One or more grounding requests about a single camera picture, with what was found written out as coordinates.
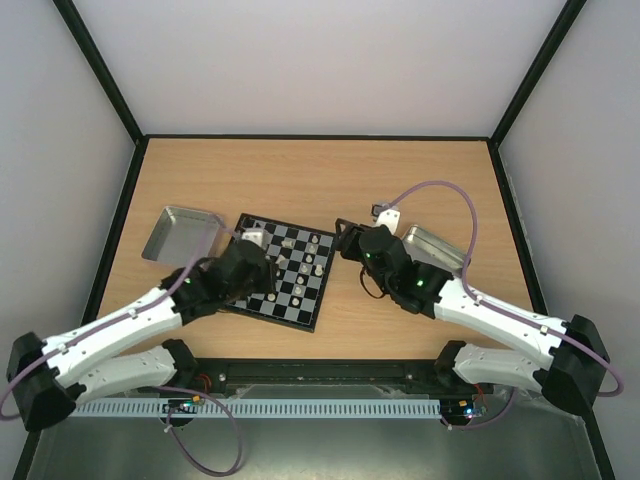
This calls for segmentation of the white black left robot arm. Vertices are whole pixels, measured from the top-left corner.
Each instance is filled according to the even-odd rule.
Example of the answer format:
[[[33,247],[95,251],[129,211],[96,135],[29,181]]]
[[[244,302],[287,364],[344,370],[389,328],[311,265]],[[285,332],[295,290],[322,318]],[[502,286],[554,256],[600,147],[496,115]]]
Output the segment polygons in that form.
[[[14,416],[26,431],[38,432],[98,398],[140,387],[186,387],[197,363],[184,342],[166,341],[141,354],[127,349],[254,293],[274,292],[277,270],[262,248],[238,240],[90,324],[46,339],[28,332],[13,342],[1,397],[13,397]]]

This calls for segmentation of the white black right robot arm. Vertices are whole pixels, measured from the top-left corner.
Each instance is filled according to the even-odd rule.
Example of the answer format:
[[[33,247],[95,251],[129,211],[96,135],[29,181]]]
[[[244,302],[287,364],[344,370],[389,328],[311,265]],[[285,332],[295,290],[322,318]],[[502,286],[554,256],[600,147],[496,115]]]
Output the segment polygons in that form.
[[[501,343],[499,349],[487,349],[449,342],[436,367],[443,389],[502,384],[539,393],[573,415],[591,412],[602,394],[609,355],[590,319],[541,316],[485,296],[453,273],[412,259],[385,225],[339,219],[335,227],[341,256],[360,263],[382,294],[401,309],[464,326]]]

